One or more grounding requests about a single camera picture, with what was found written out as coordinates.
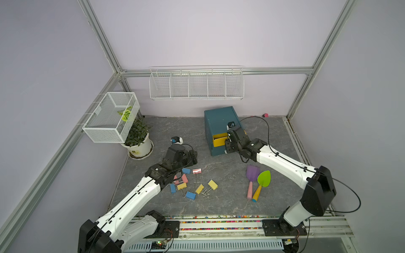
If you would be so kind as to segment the yellow top drawer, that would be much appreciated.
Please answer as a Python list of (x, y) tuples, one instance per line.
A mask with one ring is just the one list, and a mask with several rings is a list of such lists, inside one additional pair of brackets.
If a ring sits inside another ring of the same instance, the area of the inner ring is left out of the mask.
[(213, 135), (213, 147), (222, 147), (225, 145), (225, 141), (228, 139), (228, 133), (220, 133)]

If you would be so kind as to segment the pink binder clip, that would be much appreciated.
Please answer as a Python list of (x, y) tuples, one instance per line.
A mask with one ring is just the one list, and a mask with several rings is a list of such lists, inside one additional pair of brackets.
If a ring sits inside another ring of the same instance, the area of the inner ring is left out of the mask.
[(202, 169), (201, 169), (201, 168), (193, 169), (192, 172), (193, 172), (194, 175), (201, 174), (201, 173), (202, 173)]
[(187, 175), (186, 175), (186, 174), (183, 174), (183, 175), (181, 176), (181, 181), (182, 181), (183, 183), (187, 183), (187, 182), (188, 182), (188, 178), (187, 178)]
[(180, 184), (178, 177), (174, 176), (174, 185), (178, 185), (178, 184)]

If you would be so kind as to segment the yellow binder clip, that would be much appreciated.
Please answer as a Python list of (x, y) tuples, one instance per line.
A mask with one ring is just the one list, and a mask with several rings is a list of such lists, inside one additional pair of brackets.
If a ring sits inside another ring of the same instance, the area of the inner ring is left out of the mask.
[(218, 188), (218, 184), (214, 180), (210, 180), (208, 182), (209, 188), (203, 192), (203, 195), (207, 195), (210, 191), (216, 190)]
[(199, 195), (199, 194), (202, 193), (202, 190), (203, 190), (203, 189), (204, 189), (204, 185), (203, 185), (203, 184), (200, 184), (200, 185), (197, 187), (195, 193)]
[(187, 188), (187, 184), (186, 183), (181, 183), (177, 186), (177, 190), (181, 190), (181, 189), (185, 189)]

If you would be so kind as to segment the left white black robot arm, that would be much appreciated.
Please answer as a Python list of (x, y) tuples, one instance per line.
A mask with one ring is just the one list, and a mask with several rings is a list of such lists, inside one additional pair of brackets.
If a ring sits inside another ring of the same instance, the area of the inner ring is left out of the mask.
[(172, 144), (161, 163), (148, 168), (134, 189), (114, 208), (97, 221), (87, 220), (79, 231), (79, 253), (122, 253), (139, 240), (161, 234), (165, 218), (156, 211), (148, 212), (140, 221), (134, 216), (184, 168), (196, 165), (198, 153), (183, 144)]

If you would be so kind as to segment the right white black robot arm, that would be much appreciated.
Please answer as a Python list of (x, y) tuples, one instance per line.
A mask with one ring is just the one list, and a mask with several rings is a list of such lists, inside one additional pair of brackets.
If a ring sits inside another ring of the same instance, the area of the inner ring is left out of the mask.
[(227, 131), (225, 147), (228, 153), (237, 152), (241, 157), (268, 166), (296, 183), (304, 190), (301, 199), (289, 206), (278, 220), (263, 221), (267, 236), (295, 236), (303, 221), (323, 216), (336, 196), (330, 170), (300, 163), (276, 151), (265, 141), (250, 140), (245, 130), (234, 126)]

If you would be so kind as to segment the teal drawer cabinet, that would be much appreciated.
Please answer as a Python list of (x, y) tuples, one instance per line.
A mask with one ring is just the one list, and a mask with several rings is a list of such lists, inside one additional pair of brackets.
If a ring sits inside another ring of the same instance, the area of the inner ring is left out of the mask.
[(232, 106), (204, 111), (205, 135), (213, 157), (226, 153), (225, 145), (213, 147), (213, 135), (227, 133), (227, 124), (232, 121), (235, 122), (236, 126), (241, 126), (239, 117)]

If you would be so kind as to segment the purple toy shovel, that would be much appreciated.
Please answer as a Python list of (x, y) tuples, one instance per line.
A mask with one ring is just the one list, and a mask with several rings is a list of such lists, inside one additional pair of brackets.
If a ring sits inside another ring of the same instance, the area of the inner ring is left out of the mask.
[(249, 186), (247, 191), (247, 198), (249, 200), (253, 197), (253, 182), (257, 180), (260, 174), (260, 168), (252, 165), (247, 166), (246, 177), (249, 180)]

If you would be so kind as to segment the potted green plant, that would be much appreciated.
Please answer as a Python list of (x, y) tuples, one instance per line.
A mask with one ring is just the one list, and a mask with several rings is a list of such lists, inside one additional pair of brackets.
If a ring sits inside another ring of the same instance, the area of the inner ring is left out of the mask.
[(134, 160), (143, 160), (152, 154), (154, 143), (150, 140), (149, 126), (144, 118), (135, 119), (126, 141), (121, 145)]

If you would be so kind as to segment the green toy shovel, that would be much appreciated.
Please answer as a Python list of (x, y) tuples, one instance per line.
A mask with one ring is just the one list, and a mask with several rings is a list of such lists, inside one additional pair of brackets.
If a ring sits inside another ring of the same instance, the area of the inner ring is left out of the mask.
[(261, 190), (263, 188), (266, 188), (270, 185), (271, 183), (271, 172), (269, 170), (264, 171), (262, 173), (260, 173), (258, 175), (257, 178), (257, 182), (258, 182), (258, 188), (256, 189), (253, 197), (252, 197), (252, 201), (253, 202), (257, 202), (261, 193)]

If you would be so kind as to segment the green leaf toy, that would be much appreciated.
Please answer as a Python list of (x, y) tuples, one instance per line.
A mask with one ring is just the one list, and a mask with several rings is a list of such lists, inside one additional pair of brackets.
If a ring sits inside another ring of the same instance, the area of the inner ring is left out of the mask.
[(131, 111), (132, 111), (132, 106), (129, 106), (128, 108), (126, 108), (125, 110), (119, 111), (118, 114), (121, 116), (121, 120), (123, 122), (127, 122), (130, 115), (131, 115)]

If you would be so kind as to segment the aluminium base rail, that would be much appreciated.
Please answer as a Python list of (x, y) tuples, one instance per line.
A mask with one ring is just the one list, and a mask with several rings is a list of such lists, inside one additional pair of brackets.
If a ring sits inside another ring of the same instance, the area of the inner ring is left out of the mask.
[(166, 234), (128, 253), (358, 253), (344, 216), (312, 217), (282, 234), (270, 216), (169, 216)]

